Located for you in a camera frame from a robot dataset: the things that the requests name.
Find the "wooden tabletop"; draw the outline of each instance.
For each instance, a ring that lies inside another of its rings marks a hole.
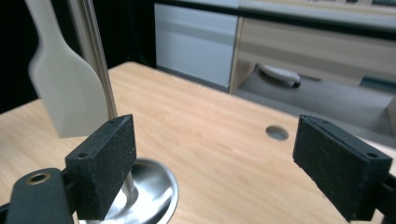
[[[110,79],[119,115],[134,115],[138,158],[177,177],[171,223],[346,223],[293,162],[297,118],[136,63]],[[270,125],[289,139],[269,137]],[[2,114],[0,127],[0,204],[23,175],[63,169],[85,139],[59,138],[40,100]]]

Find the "white spatula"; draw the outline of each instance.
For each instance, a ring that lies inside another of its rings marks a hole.
[[[29,76],[61,137],[90,135],[108,120],[93,69],[64,42],[50,0],[25,0],[38,32]]]

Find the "metal pole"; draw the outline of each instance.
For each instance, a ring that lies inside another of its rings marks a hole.
[[[68,3],[82,55],[99,76],[105,91],[108,116],[110,119],[114,119],[117,116],[117,109],[108,77],[106,58],[93,2],[92,0],[68,0]]]

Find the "circular hole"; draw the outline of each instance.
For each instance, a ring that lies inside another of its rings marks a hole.
[[[26,180],[26,184],[28,185],[36,185],[46,182],[50,178],[50,173],[42,173],[37,175],[32,175],[29,179]]]
[[[79,157],[80,159],[85,158],[85,157],[87,157],[87,156],[88,156],[88,153],[86,153],[86,152],[81,152],[81,153],[78,154],[78,157]]]
[[[376,155],[376,154],[373,153],[373,152],[367,153],[367,156],[369,156],[369,157],[371,157],[371,158],[377,158],[377,157],[378,157],[378,155]]]
[[[276,125],[268,126],[265,132],[276,140],[285,141],[289,138],[288,132],[284,128]]]

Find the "kitchen counter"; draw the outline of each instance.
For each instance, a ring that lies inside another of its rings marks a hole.
[[[109,74],[119,115],[134,115],[138,158],[177,177],[171,223],[347,223],[293,162],[297,118],[137,63]],[[269,137],[270,125],[289,138]],[[59,138],[40,100],[2,114],[0,127],[0,204],[23,175],[63,169],[85,139]]]

